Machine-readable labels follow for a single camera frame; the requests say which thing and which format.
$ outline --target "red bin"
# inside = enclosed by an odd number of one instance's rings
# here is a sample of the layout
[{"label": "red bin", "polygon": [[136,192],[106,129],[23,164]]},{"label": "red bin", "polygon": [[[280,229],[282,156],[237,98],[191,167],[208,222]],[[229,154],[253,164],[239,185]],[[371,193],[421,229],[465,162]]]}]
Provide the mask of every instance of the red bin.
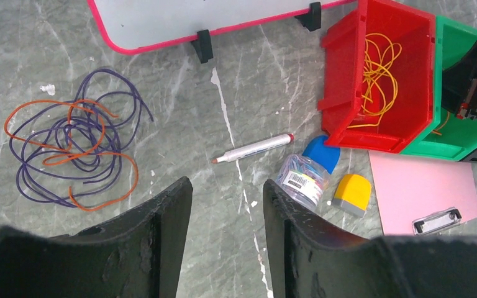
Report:
[{"label": "red bin", "polygon": [[[348,128],[376,123],[363,113],[363,63],[367,34],[380,33],[402,46],[390,72],[397,80],[394,105],[377,127]],[[435,16],[392,0],[359,0],[358,7],[332,26],[321,41],[326,50],[322,129],[326,145],[399,153],[432,121]],[[378,44],[381,51],[386,44]],[[392,84],[379,79],[386,97]],[[374,109],[383,106],[372,93]]]}]

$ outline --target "green bin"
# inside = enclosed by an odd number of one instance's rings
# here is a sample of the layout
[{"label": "green bin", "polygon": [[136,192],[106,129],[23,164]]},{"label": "green bin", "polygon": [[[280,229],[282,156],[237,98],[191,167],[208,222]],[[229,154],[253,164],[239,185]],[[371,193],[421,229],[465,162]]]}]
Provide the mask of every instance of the green bin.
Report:
[{"label": "green bin", "polygon": [[442,109],[442,71],[459,61],[473,46],[477,29],[437,16],[435,36],[434,118],[401,154],[460,161],[477,149],[477,120],[460,120],[450,115],[448,122],[439,130],[442,135],[432,131],[447,118],[447,110]]}]

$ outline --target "white label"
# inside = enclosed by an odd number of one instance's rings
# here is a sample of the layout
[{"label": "white label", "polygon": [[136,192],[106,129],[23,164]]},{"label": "white label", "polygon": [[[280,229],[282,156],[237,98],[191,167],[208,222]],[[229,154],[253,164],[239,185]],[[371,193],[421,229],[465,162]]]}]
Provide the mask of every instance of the white label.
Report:
[{"label": "white label", "polygon": [[315,205],[317,205],[322,195],[322,189],[317,185],[316,181],[299,172],[288,172],[283,185],[300,192],[303,196],[312,200]]}]

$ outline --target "whiteboard marker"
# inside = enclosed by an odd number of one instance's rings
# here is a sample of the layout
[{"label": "whiteboard marker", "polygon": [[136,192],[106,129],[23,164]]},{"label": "whiteboard marker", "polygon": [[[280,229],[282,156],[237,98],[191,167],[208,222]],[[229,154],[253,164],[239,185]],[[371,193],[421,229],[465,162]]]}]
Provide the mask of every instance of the whiteboard marker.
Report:
[{"label": "whiteboard marker", "polygon": [[221,157],[212,160],[212,163],[221,163],[223,161],[231,162],[255,155],[257,153],[265,152],[270,149],[274,149],[293,141],[293,135],[291,133],[285,133],[284,135],[278,135],[277,137],[269,138],[264,141],[256,142],[251,145],[233,149],[224,153]]}]

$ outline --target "marble tabletop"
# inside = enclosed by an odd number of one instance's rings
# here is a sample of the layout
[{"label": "marble tabletop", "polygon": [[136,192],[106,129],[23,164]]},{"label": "marble tabletop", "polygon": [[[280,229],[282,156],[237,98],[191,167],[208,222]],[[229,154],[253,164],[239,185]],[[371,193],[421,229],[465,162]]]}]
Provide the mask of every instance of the marble tabletop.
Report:
[{"label": "marble tabletop", "polygon": [[[477,0],[404,2],[477,28]],[[320,134],[316,103],[325,65],[319,41],[354,7],[325,10],[322,28],[312,33],[286,19],[215,36],[215,58],[201,65],[189,44],[136,56],[113,52],[86,1],[0,1],[0,224],[43,236],[76,233],[187,176],[194,197],[178,297],[272,297],[262,185],[276,177],[285,156],[301,152]],[[136,190],[121,203],[92,213],[28,201],[15,187],[19,162],[2,130],[6,117],[33,99],[70,100],[83,76],[102,66],[128,77],[155,116],[154,122],[143,119],[127,151],[140,169]],[[52,96],[40,89],[51,84]],[[91,95],[117,87],[107,77],[98,79]],[[123,116],[127,105],[110,102],[109,108]],[[13,125],[33,111],[18,115]],[[210,162],[233,143],[240,146],[283,132],[295,134],[295,142],[237,164]],[[477,165],[473,170],[477,185]],[[343,149],[332,185],[347,173],[371,180],[368,152]],[[130,187],[130,176],[117,183],[120,193]],[[66,181],[50,183],[62,192],[68,187]],[[319,204],[323,218],[363,237],[382,234],[374,194],[367,214],[355,219],[326,204],[334,190],[330,187]],[[477,219],[448,233],[477,235]]]}]

